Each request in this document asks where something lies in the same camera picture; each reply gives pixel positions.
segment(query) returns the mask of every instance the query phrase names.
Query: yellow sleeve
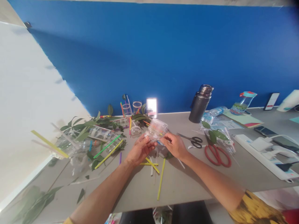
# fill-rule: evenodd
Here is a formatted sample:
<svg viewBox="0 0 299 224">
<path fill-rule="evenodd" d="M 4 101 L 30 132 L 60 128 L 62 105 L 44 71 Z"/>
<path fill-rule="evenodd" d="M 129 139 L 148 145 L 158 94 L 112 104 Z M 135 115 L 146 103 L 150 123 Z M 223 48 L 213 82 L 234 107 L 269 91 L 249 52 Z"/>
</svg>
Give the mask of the yellow sleeve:
<svg viewBox="0 0 299 224">
<path fill-rule="evenodd" d="M 236 224 L 287 224 L 282 213 L 250 191 L 246 191 L 240 205 L 229 212 Z"/>
<path fill-rule="evenodd" d="M 67 220 L 64 221 L 63 224 L 73 224 L 73 222 L 70 220 L 70 218 L 68 218 Z"/>
</svg>

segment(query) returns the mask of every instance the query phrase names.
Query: bottle cap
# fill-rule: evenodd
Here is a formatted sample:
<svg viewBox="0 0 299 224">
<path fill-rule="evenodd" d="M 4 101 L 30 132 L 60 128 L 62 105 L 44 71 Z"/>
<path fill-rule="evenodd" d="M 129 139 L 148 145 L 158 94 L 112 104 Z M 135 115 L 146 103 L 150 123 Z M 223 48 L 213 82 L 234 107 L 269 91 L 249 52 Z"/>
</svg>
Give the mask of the bottle cap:
<svg viewBox="0 0 299 224">
<path fill-rule="evenodd" d="M 200 86 L 199 92 L 210 94 L 210 93 L 212 93 L 213 89 L 214 89 L 213 86 L 204 84 L 204 85 Z"/>
</svg>

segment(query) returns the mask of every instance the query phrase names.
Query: black-handled scissors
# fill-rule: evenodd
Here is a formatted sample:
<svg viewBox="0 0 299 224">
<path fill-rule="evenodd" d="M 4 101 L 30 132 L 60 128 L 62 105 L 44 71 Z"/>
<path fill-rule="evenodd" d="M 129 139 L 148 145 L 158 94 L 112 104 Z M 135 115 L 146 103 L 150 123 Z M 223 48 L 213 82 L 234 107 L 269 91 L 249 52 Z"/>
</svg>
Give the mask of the black-handled scissors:
<svg viewBox="0 0 299 224">
<path fill-rule="evenodd" d="M 202 143 L 202 139 L 199 138 L 199 137 L 192 137 L 192 138 L 189 138 L 189 137 L 186 137 L 180 133 L 177 133 L 178 136 L 181 136 L 183 138 L 186 138 L 186 139 L 189 139 L 192 143 L 192 145 L 196 148 L 202 148 L 202 145 L 200 143 Z"/>
</svg>

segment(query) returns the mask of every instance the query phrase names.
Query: water bottle lid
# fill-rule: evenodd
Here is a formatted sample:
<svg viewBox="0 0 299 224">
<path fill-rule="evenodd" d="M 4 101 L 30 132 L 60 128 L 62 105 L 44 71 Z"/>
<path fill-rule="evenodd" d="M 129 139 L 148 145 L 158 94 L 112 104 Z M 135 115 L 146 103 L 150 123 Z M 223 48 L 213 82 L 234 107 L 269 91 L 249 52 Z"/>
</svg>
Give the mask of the water bottle lid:
<svg viewBox="0 0 299 224">
<path fill-rule="evenodd" d="M 210 93 L 212 93 L 213 89 L 214 89 L 213 86 L 204 84 L 204 85 L 200 86 L 199 92 L 210 94 Z"/>
<path fill-rule="evenodd" d="M 245 91 L 240 94 L 240 96 L 251 97 L 251 98 L 254 98 L 256 95 L 257 95 L 257 93 L 254 93 L 251 91 Z"/>
</svg>

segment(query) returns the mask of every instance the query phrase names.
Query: hand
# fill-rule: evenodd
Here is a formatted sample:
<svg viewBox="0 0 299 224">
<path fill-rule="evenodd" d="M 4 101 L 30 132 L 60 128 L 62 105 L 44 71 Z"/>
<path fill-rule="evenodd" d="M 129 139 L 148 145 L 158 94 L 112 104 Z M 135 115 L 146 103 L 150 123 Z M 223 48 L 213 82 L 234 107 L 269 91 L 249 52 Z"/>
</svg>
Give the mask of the hand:
<svg viewBox="0 0 299 224">
<path fill-rule="evenodd" d="M 183 160 L 189 155 L 183 140 L 177 135 L 168 132 L 164 137 L 160 138 L 160 141 L 166 146 L 166 148 L 174 157 L 180 160 Z"/>
<path fill-rule="evenodd" d="M 149 137 L 144 137 L 144 134 L 142 134 L 129 152 L 126 161 L 138 166 L 156 146 L 157 142 L 150 142 Z"/>
</svg>

